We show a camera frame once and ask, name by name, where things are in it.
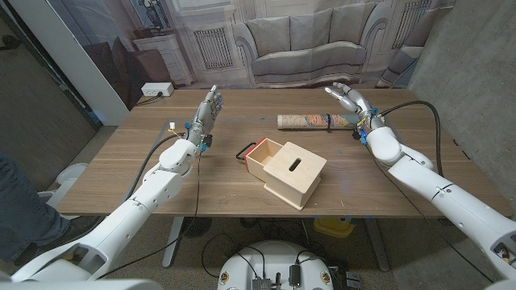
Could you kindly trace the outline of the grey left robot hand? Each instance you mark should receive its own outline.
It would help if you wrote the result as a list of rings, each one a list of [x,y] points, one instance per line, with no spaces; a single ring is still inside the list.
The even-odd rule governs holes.
[[[187,140],[199,146],[203,138],[212,131],[222,107],[223,96],[217,92],[217,85],[213,85],[192,118]]]

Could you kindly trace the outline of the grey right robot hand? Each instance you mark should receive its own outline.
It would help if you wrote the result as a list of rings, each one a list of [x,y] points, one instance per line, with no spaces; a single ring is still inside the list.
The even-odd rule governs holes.
[[[357,115],[358,127],[368,128],[371,131],[385,126],[381,117],[373,113],[373,108],[367,99],[357,90],[344,83],[334,82],[332,88],[325,87],[324,90],[347,111]]]

